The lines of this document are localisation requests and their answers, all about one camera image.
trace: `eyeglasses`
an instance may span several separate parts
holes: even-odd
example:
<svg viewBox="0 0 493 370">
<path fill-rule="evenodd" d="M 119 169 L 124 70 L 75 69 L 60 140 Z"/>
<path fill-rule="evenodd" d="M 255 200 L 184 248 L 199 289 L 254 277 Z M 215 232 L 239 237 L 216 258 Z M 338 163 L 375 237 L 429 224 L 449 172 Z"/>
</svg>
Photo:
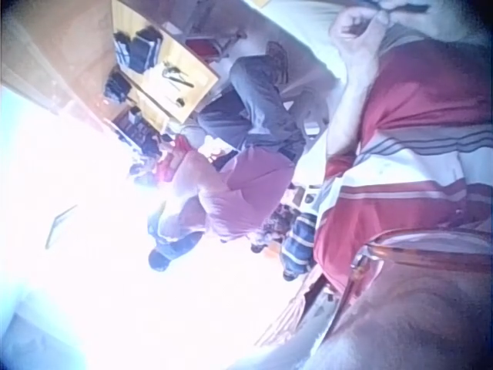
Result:
<svg viewBox="0 0 493 370">
<path fill-rule="evenodd" d="M 314 355 L 334 332 L 356 287 L 359 287 L 372 261 L 381 266 L 385 261 L 395 264 L 442 271 L 491 273 L 493 248 L 491 235 L 461 229 L 393 230 L 366 243 L 354 257 L 346 288 L 332 318 L 311 349 Z"/>
</svg>

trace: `gray pants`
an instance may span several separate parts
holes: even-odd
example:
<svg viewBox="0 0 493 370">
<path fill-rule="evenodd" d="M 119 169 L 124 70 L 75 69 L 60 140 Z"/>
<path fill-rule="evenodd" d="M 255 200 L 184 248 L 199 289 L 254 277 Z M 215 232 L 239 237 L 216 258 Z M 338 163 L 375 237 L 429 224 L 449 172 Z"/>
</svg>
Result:
<svg viewBox="0 0 493 370">
<path fill-rule="evenodd" d="M 297 163 L 305 139 L 283 105 L 275 73 L 267 55 L 239 58 L 230 70 L 234 90 L 206 106 L 198 122 L 212 137 L 238 150 L 261 146 Z"/>
</svg>

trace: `pink shirt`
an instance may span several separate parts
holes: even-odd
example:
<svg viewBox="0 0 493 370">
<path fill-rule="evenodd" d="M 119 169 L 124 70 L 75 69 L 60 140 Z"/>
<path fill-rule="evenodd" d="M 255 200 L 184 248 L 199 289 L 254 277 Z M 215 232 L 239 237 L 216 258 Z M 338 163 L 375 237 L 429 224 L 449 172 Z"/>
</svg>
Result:
<svg viewBox="0 0 493 370">
<path fill-rule="evenodd" d="M 260 147 L 235 156 L 220 171 L 230 190 L 199 195 L 212 232 L 231 241 L 260 227 L 279 205 L 294 167 L 284 155 Z"/>
</svg>

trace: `wooden table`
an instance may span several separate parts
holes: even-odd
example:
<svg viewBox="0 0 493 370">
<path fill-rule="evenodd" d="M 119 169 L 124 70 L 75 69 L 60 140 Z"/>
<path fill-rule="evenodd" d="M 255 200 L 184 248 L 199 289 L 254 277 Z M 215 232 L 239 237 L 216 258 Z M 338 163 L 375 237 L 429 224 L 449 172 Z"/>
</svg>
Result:
<svg viewBox="0 0 493 370">
<path fill-rule="evenodd" d="M 144 117 L 158 131 L 162 133 L 166 127 L 168 114 L 184 123 L 219 80 L 219 76 L 167 31 L 118 0 L 112 0 L 112 21 L 113 32 L 124 32 L 131 39 L 138 31 L 149 25 L 161 32 L 163 43 L 158 55 L 158 64 L 143 74 L 126 67 L 122 68 L 122 72 L 136 87 L 132 89 L 129 97 L 137 102 Z M 178 67 L 186 77 L 186 81 L 192 83 L 194 87 L 173 83 L 163 78 L 164 62 Z M 176 104 L 178 98 L 184 101 L 181 107 Z"/>
</svg>

